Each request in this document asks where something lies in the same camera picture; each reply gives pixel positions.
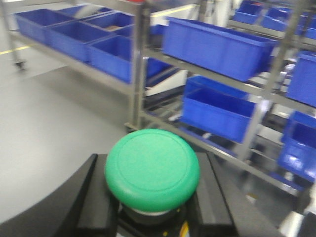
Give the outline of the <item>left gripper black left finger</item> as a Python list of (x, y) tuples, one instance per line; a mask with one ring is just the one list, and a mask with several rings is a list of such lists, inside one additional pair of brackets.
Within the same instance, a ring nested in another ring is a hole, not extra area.
[(106, 155), (92, 154), (60, 187), (0, 224), (2, 237), (114, 237), (118, 201), (105, 177)]

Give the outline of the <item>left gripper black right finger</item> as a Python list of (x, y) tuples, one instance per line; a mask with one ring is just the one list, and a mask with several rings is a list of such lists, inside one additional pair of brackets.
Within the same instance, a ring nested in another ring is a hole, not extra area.
[(200, 180), (187, 202), (192, 237), (279, 237), (281, 233), (226, 177), (217, 160), (197, 154)]

